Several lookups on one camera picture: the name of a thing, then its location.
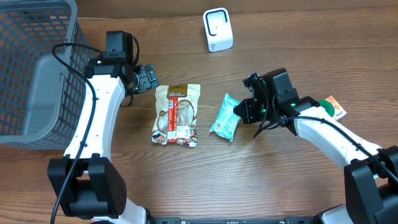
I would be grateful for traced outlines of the teal snack bag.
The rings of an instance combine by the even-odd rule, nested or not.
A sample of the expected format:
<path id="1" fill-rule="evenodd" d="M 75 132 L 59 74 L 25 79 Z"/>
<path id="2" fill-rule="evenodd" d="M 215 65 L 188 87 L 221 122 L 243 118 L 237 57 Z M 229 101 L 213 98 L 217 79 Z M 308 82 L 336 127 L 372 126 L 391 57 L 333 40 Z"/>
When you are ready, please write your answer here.
<path id="1" fill-rule="evenodd" d="M 216 133 L 218 136 L 233 141 L 234 134 L 240 117 L 234 113 L 234 108 L 239 105 L 239 101 L 230 97 L 227 93 L 224 96 L 220 111 L 215 122 L 210 128 L 210 132 Z"/>

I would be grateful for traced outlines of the brown white snack pouch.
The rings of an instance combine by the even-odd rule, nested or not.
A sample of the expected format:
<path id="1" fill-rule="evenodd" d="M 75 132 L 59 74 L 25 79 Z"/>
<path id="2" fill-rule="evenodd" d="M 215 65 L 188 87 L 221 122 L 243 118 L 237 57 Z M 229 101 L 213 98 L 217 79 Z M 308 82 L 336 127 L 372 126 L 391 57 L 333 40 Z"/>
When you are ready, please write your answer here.
<path id="1" fill-rule="evenodd" d="M 167 145 L 176 143 L 187 147 L 196 147 L 198 142 L 197 111 L 201 95 L 199 84 L 161 85 L 156 88 L 155 108 L 157 117 L 152 128 L 152 142 Z M 167 141 L 169 122 L 169 98 L 178 98 L 177 138 Z"/>

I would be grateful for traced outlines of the green lidded can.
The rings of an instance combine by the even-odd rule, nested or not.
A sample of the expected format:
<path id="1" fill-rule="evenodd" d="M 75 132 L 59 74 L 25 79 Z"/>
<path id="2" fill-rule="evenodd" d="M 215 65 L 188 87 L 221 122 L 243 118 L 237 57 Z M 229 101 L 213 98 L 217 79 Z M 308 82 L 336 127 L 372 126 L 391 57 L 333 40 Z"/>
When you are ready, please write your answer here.
<path id="1" fill-rule="evenodd" d="M 332 105 L 332 103 L 330 103 L 330 102 L 327 101 L 327 100 L 319 100 L 318 102 L 319 102 L 320 106 L 321 106 L 322 108 L 325 109 L 325 111 L 328 113 L 328 115 L 329 115 L 330 117 L 334 117 L 334 115 L 335 115 L 335 108 L 334 108 L 334 106 Z"/>

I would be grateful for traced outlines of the orange tissue pack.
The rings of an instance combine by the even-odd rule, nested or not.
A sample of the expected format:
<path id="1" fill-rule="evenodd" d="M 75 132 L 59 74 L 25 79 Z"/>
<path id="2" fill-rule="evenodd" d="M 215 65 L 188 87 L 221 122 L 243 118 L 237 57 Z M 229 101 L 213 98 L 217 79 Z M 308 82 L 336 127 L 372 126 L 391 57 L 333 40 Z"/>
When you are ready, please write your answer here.
<path id="1" fill-rule="evenodd" d="M 331 103 L 334 108 L 334 120 L 342 120 L 347 115 L 346 110 L 337 102 L 337 100 L 332 95 L 330 95 L 325 100 Z"/>

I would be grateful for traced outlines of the red white stick pack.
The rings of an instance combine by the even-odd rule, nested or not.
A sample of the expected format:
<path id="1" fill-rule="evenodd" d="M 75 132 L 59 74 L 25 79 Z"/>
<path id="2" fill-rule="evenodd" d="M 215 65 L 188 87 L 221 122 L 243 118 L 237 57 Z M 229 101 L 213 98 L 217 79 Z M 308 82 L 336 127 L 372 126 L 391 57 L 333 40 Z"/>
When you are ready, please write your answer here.
<path id="1" fill-rule="evenodd" d="M 175 142 L 177 138 L 177 115 L 178 115 L 178 98 L 169 98 L 169 122 L 167 141 Z"/>

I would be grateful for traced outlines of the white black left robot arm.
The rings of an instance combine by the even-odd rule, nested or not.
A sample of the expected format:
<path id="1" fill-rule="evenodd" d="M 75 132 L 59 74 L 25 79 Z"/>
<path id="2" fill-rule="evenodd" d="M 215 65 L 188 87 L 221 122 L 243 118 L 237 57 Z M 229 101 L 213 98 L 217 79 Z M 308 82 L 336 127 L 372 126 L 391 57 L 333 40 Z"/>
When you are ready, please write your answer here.
<path id="1" fill-rule="evenodd" d="M 63 59 L 68 71 L 83 79 L 86 96 L 75 138 L 63 158 L 49 162 L 47 175 L 57 195 L 50 221 L 59 208 L 68 217 L 94 223 L 155 223 L 148 208 L 127 197 L 127 187 L 111 162 L 111 141 L 125 97 L 158 87 L 152 65 L 140 65 L 137 39 L 125 31 L 108 31 L 106 48 L 79 72 Z"/>

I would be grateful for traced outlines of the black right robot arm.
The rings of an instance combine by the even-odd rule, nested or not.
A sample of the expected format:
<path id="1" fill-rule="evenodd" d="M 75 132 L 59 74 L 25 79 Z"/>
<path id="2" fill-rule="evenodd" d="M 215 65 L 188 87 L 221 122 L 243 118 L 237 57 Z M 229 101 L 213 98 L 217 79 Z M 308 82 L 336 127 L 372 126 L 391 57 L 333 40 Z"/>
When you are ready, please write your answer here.
<path id="1" fill-rule="evenodd" d="M 315 145 L 344 174 L 345 203 L 305 223 L 397 223 L 397 146 L 387 149 L 357 136 L 320 104 L 300 98 L 284 68 L 243 80 L 252 93 L 234 108 L 258 133 L 278 127 Z"/>

